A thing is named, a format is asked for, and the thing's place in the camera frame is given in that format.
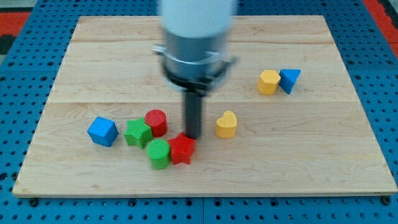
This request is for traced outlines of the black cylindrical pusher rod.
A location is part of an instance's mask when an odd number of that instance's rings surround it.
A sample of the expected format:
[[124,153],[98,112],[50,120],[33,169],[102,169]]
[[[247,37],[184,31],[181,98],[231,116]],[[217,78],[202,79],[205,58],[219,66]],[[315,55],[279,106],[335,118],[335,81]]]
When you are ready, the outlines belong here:
[[197,139],[201,135],[202,97],[196,93],[186,92],[183,107],[185,134],[192,139]]

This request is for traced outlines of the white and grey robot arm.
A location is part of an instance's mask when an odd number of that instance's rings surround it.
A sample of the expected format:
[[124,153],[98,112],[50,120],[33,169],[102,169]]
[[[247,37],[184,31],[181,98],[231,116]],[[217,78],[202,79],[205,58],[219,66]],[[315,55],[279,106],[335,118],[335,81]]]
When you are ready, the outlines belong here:
[[199,138],[202,99],[218,88],[235,63],[228,55],[228,35],[235,0],[161,0],[158,13],[163,43],[154,51],[170,86],[183,95],[184,133]]

